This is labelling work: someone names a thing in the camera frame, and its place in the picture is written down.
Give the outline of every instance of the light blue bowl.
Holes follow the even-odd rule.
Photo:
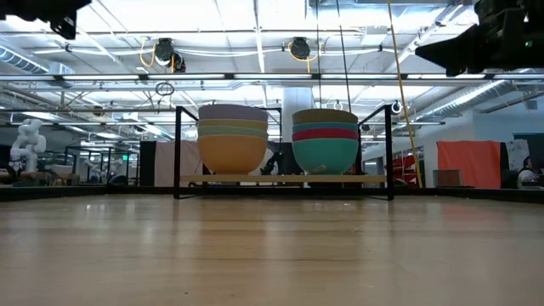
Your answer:
[[[216,135],[243,135],[255,136],[267,139],[269,135],[266,132],[244,127],[199,127],[198,137],[216,136]]]
[[[339,175],[355,163],[359,142],[351,139],[308,139],[292,144],[297,164],[310,174]]]
[[[302,123],[295,124],[292,126],[292,132],[300,132],[307,129],[313,128],[347,128],[350,130],[357,131],[357,124],[353,123],[342,123],[342,122],[320,122],[320,123]]]

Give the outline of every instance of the stacked bowls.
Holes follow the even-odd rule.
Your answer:
[[[343,110],[301,110],[292,115],[292,149],[309,174],[339,175],[355,163],[359,149],[357,116]]]
[[[206,105],[198,110],[198,148],[216,174],[248,174],[263,161],[268,114],[249,106]]]

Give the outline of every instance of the wooden shelf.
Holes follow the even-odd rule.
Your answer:
[[[251,182],[251,183],[385,183],[382,175],[186,175],[182,182]]]

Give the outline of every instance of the yellow cable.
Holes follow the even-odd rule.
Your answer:
[[[317,51],[317,55],[314,56],[312,59],[298,59],[295,55],[292,54],[291,46],[292,46],[292,42],[289,42],[289,44],[287,45],[287,50],[289,50],[289,54],[291,55],[291,57],[293,57],[295,60],[306,62],[306,66],[308,67],[308,73],[310,73],[309,62],[317,59],[317,57],[320,56],[321,44],[320,44],[320,49]]]
[[[145,41],[147,39],[144,38],[144,40],[142,41],[142,48],[139,50],[139,60],[142,62],[142,65],[146,66],[146,67],[151,67],[153,66],[153,64],[155,63],[155,48],[156,48],[156,44],[153,45],[153,54],[151,55],[151,64],[147,64],[144,60],[144,45],[145,45]]]
[[[414,141],[414,134],[411,129],[410,116],[408,116],[408,108],[406,107],[405,90],[402,85],[402,76],[400,75],[399,51],[397,51],[397,38],[394,35],[393,12],[391,9],[391,0],[388,0],[388,9],[389,9],[389,20],[391,21],[391,35],[393,36],[394,60],[397,63],[397,77],[399,78],[400,97],[402,99],[402,109],[404,110],[404,113],[405,113],[406,127],[408,128],[408,133],[410,134],[411,152],[414,156],[414,160],[416,161],[417,183],[419,185],[419,188],[423,188],[422,174],[419,169],[419,157],[417,156],[417,152],[416,152],[416,142]]]

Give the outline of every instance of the black rack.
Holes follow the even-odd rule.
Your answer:
[[[279,111],[281,116],[281,108],[267,109],[260,108],[264,111]],[[393,181],[393,141],[392,141],[392,126],[391,121],[391,105],[383,105],[370,114],[367,118],[359,122],[360,128],[363,124],[369,122],[374,116],[381,112],[385,113],[385,142],[386,142],[386,163],[387,163],[387,187],[384,188],[361,188],[361,189],[344,189],[342,187],[335,188],[312,188],[312,189],[281,189],[281,188],[261,188],[261,187],[207,187],[205,184],[202,187],[180,187],[181,166],[181,116],[183,113],[191,117],[195,122],[198,118],[190,113],[183,106],[176,107],[176,124],[175,124],[175,144],[174,144],[174,161],[173,161],[173,197],[181,199],[184,196],[212,196],[212,195],[275,195],[275,196],[386,196],[387,201],[394,199],[394,181]],[[362,154],[356,157],[356,163],[359,165],[356,168],[356,174],[361,174]]]

